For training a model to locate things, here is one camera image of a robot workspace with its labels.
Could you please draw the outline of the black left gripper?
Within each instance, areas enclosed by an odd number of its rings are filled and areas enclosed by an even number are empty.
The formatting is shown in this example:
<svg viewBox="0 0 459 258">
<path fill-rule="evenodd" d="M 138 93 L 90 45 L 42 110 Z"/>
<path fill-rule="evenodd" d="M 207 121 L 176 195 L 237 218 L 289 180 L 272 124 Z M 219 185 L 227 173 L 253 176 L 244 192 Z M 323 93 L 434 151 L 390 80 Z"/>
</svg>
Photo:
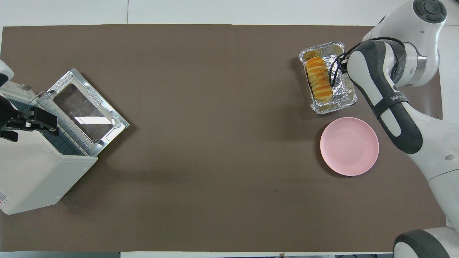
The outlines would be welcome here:
<svg viewBox="0 0 459 258">
<path fill-rule="evenodd" d="M 39 107 L 34 107 L 34 122 L 37 124 L 28 124 L 26 113 L 13 107 L 13 104 L 7 98 L 0 98 L 0 136 L 2 139 L 17 142 L 19 134 L 15 130 L 39 131 L 59 136 L 59 127 L 48 128 L 56 127 L 57 121 L 58 118 L 54 114 Z"/>
</svg>

